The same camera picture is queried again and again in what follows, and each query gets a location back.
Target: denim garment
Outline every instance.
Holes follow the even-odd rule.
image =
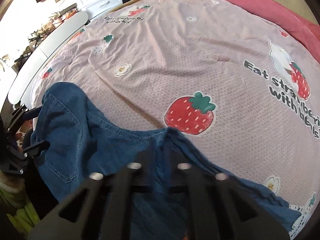
[[[186,229],[184,196],[167,195],[164,190],[170,179],[167,149],[187,156],[193,165],[211,174],[231,174],[210,163],[178,130],[129,131],[113,125],[72,83],[53,84],[42,103],[31,142],[47,140],[51,144],[35,159],[35,164],[58,201],[75,190],[91,172],[105,175],[118,172],[152,143],[155,168],[151,176],[155,181],[155,193],[134,195],[131,239],[183,238]],[[287,201],[276,197],[264,185],[246,179],[238,181],[260,206],[291,231],[300,212],[289,209]]]

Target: black mechanical bracket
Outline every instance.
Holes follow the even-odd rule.
[[[129,240],[133,192],[151,192],[150,151],[118,173],[92,173],[30,232],[28,240]],[[174,152],[168,193],[189,199],[189,240],[289,240],[286,229],[225,173],[212,176]]]
[[[14,148],[12,142],[15,142],[15,134],[22,126],[22,124],[31,120],[39,115],[41,107],[29,110],[23,104],[14,110],[7,119],[3,120],[3,129],[5,143],[2,144],[3,148],[0,149],[0,170],[9,175],[22,176],[28,165],[30,158],[35,158],[40,155],[43,150],[48,149],[50,144],[47,141],[40,141],[31,147],[24,149],[23,153]]]

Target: green cloth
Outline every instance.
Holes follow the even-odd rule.
[[[13,194],[0,188],[0,206],[17,231],[27,238],[31,229],[40,221],[25,190]]]

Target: wooden bed edge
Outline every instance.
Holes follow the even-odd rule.
[[[140,1],[140,0],[131,0],[131,1],[129,1],[129,2],[123,3],[123,4],[121,4],[121,5],[113,8],[111,11],[108,11],[108,13],[110,13],[110,12],[115,12],[115,11],[117,11],[117,10],[120,10],[120,9],[128,6],[128,5],[132,5],[133,3],[138,2],[138,1]]]

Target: white strawberry print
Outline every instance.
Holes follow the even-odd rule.
[[[269,46],[271,49],[270,55],[276,70],[297,91],[299,97],[307,100],[311,91],[302,70],[283,48],[274,45],[271,41],[269,41]]]

